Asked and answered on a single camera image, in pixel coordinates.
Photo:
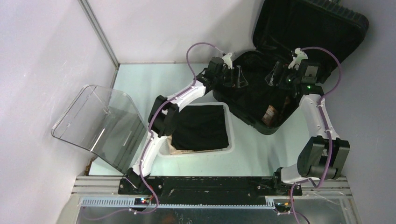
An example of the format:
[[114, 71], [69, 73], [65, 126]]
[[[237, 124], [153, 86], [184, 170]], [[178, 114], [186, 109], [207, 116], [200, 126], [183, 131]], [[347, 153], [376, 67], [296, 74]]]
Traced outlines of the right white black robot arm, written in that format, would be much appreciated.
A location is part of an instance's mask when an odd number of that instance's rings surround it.
[[322, 87], [316, 85], [319, 63], [307, 59], [288, 67], [277, 62], [266, 80], [281, 90], [288, 90], [298, 102], [307, 124], [309, 140], [291, 166], [278, 169], [279, 178], [272, 181], [272, 190], [284, 195], [290, 184], [317, 180], [321, 187], [325, 180], [340, 177], [350, 144], [342, 140], [331, 124], [325, 107]]

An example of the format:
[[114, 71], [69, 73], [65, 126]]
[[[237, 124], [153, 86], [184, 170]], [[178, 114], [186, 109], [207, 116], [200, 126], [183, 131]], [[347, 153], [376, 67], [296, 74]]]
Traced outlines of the beige cloth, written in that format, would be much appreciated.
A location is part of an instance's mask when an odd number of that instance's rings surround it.
[[194, 151], [194, 150], [180, 150], [176, 149], [174, 146], [172, 146], [172, 137], [167, 138], [167, 144], [169, 148], [169, 154], [170, 155], [179, 155], [179, 154], [195, 154], [195, 153], [209, 153], [209, 152], [217, 152], [221, 151], [221, 149], [214, 149], [214, 150], [202, 150], [202, 151]]

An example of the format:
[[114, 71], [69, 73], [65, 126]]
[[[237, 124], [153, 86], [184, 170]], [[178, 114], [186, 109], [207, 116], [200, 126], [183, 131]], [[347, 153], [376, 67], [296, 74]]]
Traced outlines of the black ribbed hard-shell suitcase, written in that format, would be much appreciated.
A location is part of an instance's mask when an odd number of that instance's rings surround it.
[[[255, 49], [233, 60], [235, 69], [237, 65], [242, 67], [248, 86], [216, 86], [213, 95], [247, 125], [271, 135], [299, 108], [290, 91], [267, 85], [265, 77], [275, 63], [288, 66], [293, 60], [292, 51], [301, 48], [310, 62], [319, 63], [315, 83], [321, 87], [338, 64], [363, 42], [368, 28], [366, 16], [329, 0], [266, 0], [253, 32]], [[290, 104], [282, 112], [287, 96]], [[262, 121], [269, 105], [278, 111], [272, 126]]]

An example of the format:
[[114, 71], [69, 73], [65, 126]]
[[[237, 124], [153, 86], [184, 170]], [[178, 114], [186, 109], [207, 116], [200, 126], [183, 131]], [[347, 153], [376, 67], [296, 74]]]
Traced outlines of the white perforated plastic basket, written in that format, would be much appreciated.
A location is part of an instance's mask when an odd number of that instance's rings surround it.
[[170, 155], [169, 148], [167, 144], [167, 139], [161, 145], [159, 152], [157, 153], [158, 156], [162, 158], [177, 158], [177, 157], [188, 157], [194, 155], [208, 155], [208, 154], [226, 154], [230, 153], [234, 149], [234, 131], [233, 131], [233, 123], [231, 119], [231, 112], [229, 111], [229, 107], [225, 103], [221, 102], [206, 102], [206, 103], [195, 103], [190, 105], [222, 105], [225, 110], [225, 120], [226, 120], [226, 131], [228, 135], [229, 146], [227, 148], [221, 149], [221, 151], [217, 152], [209, 152], [209, 153], [195, 153], [195, 154], [179, 154], [179, 155]]

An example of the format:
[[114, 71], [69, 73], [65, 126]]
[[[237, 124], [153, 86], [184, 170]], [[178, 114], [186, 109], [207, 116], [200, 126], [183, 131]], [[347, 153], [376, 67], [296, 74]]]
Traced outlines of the black garment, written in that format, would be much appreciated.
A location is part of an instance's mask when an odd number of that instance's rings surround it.
[[206, 151], [229, 146], [222, 105], [188, 105], [179, 114], [171, 136], [176, 150]]

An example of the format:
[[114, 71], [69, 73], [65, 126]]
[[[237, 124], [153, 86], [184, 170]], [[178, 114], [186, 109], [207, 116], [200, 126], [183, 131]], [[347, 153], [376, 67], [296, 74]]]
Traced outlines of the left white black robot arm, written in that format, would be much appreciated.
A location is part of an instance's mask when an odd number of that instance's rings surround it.
[[148, 188], [145, 177], [151, 173], [156, 155], [168, 136], [176, 129], [180, 112], [194, 100], [203, 97], [217, 85], [225, 85], [235, 75], [233, 53], [213, 57], [193, 81], [181, 91], [164, 97], [159, 95], [153, 104], [148, 121], [148, 135], [139, 159], [129, 169], [126, 181], [136, 194], [143, 194]]

